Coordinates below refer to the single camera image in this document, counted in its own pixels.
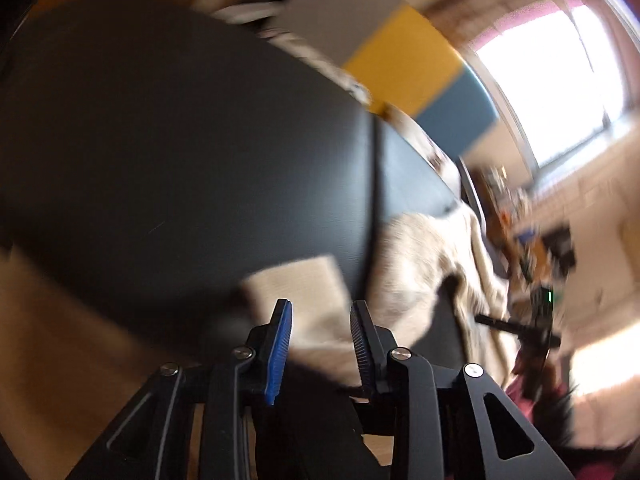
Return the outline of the cream knitted sweater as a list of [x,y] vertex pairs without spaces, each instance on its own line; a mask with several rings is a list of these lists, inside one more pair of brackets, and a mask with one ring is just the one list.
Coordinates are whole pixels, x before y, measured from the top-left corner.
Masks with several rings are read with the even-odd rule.
[[[495,274],[480,222],[467,206],[442,218],[401,214],[386,223],[375,245],[366,295],[373,322],[388,328],[398,344],[412,346],[430,329],[437,292],[447,278],[457,282],[452,313],[464,356],[506,386],[515,356],[513,339],[491,333],[474,318],[506,318],[509,283]],[[343,386],[359,385],[349,328],[352,296],[333,256],[261,270],[241,287],[258,323],[271,318],[278,300],[291,301],[290,357],[296,364]]]

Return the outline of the cluttered wooden desk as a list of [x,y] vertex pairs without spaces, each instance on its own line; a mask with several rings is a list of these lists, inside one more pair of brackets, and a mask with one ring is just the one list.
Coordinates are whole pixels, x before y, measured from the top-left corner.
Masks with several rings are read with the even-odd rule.
[[486,236],[501,258],[512,296],[522,298],[544,286],[555,302],[561,302],[577,266],[570,225],[542,226],[530,218],[533,205],[528,194],[522,188],[508,188],[501,168],[473,168],[470,178]]

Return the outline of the black leather table cover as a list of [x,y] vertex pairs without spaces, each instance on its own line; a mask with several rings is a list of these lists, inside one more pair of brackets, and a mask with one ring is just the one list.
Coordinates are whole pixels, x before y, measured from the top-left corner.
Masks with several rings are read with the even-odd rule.
[[84,304],[212,360],[243,278],[334,257],[362,298],[375,235],[457,197],[346,91],[163,0],[74,0],[1,53],[1,227]]

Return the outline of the grey yellow blue sofa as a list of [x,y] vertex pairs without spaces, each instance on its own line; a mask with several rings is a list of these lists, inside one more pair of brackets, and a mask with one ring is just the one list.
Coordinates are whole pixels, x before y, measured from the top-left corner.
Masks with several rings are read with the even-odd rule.
[[474,70],[405,0],[284,0],[230,6],[224,15],[290,32],[362,84],[371,112],[393,105],[452,158],[498,119]]

